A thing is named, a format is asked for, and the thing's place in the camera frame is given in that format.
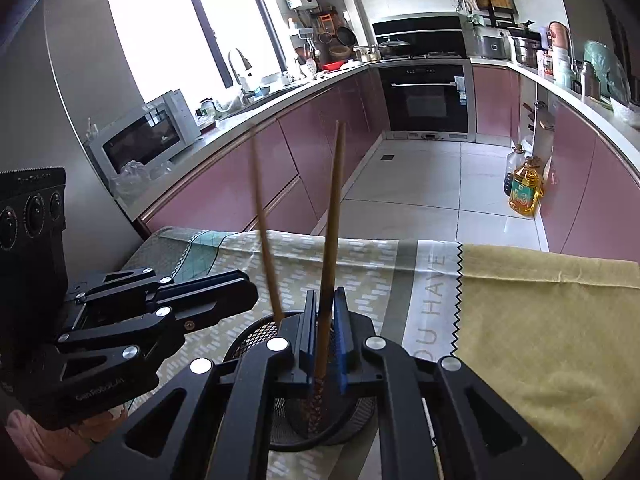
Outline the left hand pink sleeve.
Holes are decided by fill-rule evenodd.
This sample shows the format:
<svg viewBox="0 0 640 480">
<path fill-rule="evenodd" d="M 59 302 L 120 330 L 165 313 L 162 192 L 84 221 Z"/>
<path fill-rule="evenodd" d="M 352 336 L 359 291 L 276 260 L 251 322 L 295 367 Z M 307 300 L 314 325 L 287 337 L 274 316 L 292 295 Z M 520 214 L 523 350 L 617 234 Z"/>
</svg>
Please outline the left hand pink sleeve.
<svg viewBox="0 0 640 480">
<path fill-rule="evenodd" d="M 9 414 L 6 430 L 17 451 L 38 479 L 61 479 L 78 460 L 108 438 L 128 418 L 125 405 L 84 420 L 79 425 L 47 430 L 20 410 Z"/>
</svg>

